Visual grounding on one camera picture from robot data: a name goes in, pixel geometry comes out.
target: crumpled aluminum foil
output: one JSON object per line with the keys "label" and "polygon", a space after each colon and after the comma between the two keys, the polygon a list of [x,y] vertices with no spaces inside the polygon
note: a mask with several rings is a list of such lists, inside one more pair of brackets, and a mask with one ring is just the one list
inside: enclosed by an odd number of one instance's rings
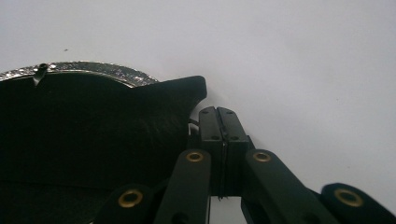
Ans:
{"label": "crumpled aluminum foil", "polygon": [[[14,77],[32,76],[37,71],[38,66],[39,64],[0,73],[0,81]],[[114,78],[126,83],[130,87],[146,86],[158,82],[157,79],[145,73],[114,63],[62,62],[48,63],[48,66],[49,74],[50,72],[90,72],[100,76]]]}

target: white background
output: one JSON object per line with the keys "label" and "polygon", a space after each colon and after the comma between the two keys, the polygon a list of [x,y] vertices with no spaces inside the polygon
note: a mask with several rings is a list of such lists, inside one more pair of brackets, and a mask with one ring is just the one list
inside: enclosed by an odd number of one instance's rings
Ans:
{"label": "white background", "polygon": [[[3,0],[0,32],[0,72],[85,60],[203,76],[200,108],[234,110],[307,187],[347,183],[396,213],[395,1]],[[243,223],[237,200],[212,202],[212,224]]]}

